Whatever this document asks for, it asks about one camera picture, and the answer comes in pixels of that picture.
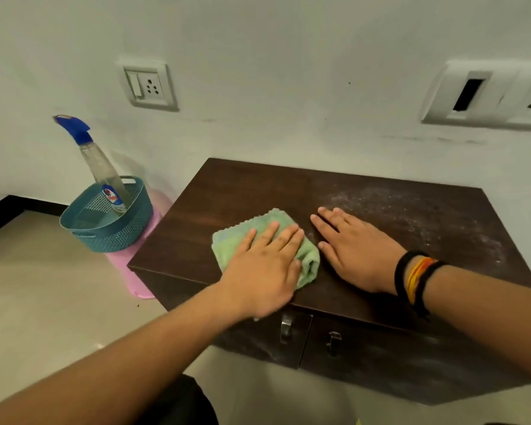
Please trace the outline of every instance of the bracelet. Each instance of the bracelet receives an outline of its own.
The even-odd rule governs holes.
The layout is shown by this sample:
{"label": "bracelet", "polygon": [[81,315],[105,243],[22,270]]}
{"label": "bracelet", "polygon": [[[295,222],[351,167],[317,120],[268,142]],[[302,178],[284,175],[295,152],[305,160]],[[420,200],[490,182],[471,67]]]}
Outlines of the bracelet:
{"label": "bracelet", "polygon": [[419,284],[415,289],[415,302],[413,304],[413,310],[415,310],[418,317],[426,319],[426,317],[429,315],[429,311],[427,310],[427,308],[425,307],[425,303],[423,302],[423,292],[425,291],[425,286],[427,286],[429,278],[433,275],[435,271],[437,271],[444,265],[448,265],[448,263],[445,261],[433,262],[419,278]]}
{"label": "bracelet", "polygon": [[407,278],[407,286],[405,287],[405,290],[407,291],[407,298],[409,299],[411,305],[415,304],[415,292],[417,290],[417,286],[419,286],[421,276],[429,268],[429,266],[436,261],[436,259],[432,258],[423,258],[417,263],[413,270],[411,270],[411,273]]}
{"label": "bracelet", "polygon": [[410,250],[405,252],[403,257],[397,261],[395,266],[394,282],[395,282],[395,291],[397,292],[397,297],[402,301],[409,301],[407,298],[407,292],[405,291],[405,282],[403,277],[405,276],[405,268],[407,264],[417,256],[429,257],[425,252],[421,250]]}

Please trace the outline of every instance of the clear plastic bottle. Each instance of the clear plastic bottle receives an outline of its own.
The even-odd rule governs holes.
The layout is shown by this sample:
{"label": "clear plastic bottle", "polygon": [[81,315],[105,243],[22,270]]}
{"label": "clear plastic bottle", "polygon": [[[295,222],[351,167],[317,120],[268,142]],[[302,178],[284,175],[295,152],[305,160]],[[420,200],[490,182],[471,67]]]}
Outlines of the clear plastic bottle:
{"label": "clear plastic bottle", "polygon": [[80,119],[67,115],[53,116],[53,119],[65,128],[78,144],[82,156],[91,169],[94,180],[102,187],[102,192],[112,205],[114,212],[118,216],[124,214],[134,200],[102,149],[93,142],[92,137],[87,133],[90,130],[89,126]]}

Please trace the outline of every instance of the orange thread bracelet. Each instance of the orange thread bracelet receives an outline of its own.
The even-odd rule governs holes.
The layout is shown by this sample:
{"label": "orange thread bracelet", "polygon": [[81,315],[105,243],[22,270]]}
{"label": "orange thread bracelet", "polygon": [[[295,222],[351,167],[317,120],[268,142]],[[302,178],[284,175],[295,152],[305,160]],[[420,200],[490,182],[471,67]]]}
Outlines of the orange thread bracelet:
{"label": "orange thread bracelet", "polygon": [[419,279],[421,275],[429,268],[429,266],[435,263],[437,260],[432,258],[423,258],[419,261],[415,268],[411,270],[409,278],[407,278],[407,298],[411,305],[415,304],[415,292],[417,291],[417,286],[419,285]]}

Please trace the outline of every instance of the pink container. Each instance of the pink container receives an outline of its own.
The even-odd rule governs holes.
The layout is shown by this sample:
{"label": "pink container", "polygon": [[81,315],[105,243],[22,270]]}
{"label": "pink container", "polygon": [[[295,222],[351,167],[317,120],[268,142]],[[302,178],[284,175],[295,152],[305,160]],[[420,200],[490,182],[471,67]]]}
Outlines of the pink container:
{"label": "pink container", "polygon": [[162,215],[166,214],[172,201],[167,198],[162,192],[154,189],[148,189],[149,199],[153,205],[153,216],[146,225],[144,231],[140,237],[134,242],[133,245],[128,246],[124,250],[118,252],[106,253],[108,260],[120,271],[126,282],[128,291],[133,293],[136,297],[143,299],[154,298],[153,293],[149,291],[146,285],[140,280],[138,276],[128,268],[128,263],[134,257],[136,252],[142,247],[145,240],[152,233],[153,229],[161,221]]}

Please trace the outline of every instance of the black pants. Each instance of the black pants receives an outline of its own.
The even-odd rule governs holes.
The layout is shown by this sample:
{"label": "black pants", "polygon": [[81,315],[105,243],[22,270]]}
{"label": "black pants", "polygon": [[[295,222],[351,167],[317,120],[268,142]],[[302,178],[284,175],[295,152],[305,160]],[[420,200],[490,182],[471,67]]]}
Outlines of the black pants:
{"label": "black pants", "polygon": [[219,425],[195,379],[180,375],[134,422],[135,425]]}

